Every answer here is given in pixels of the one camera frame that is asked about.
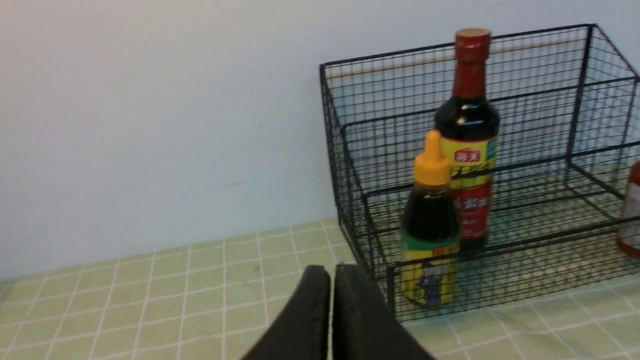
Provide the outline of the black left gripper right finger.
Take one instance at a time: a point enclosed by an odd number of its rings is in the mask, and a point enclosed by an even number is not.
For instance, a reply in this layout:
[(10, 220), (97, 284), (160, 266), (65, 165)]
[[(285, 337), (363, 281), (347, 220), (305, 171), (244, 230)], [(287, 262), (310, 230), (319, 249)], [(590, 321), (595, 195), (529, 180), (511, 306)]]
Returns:
[(364, 271), (341, 263), (334, 272), (334, 360), (432, 360), (397, 321)]

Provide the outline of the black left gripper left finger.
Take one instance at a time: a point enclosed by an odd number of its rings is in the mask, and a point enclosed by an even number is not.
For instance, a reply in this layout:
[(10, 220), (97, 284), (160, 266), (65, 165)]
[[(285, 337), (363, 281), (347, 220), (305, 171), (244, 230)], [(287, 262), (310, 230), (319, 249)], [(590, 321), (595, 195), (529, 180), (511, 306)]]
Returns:
[(329, 350), (331, 278), (308, 265), (286, 305), (244, 360), (326, 360)]

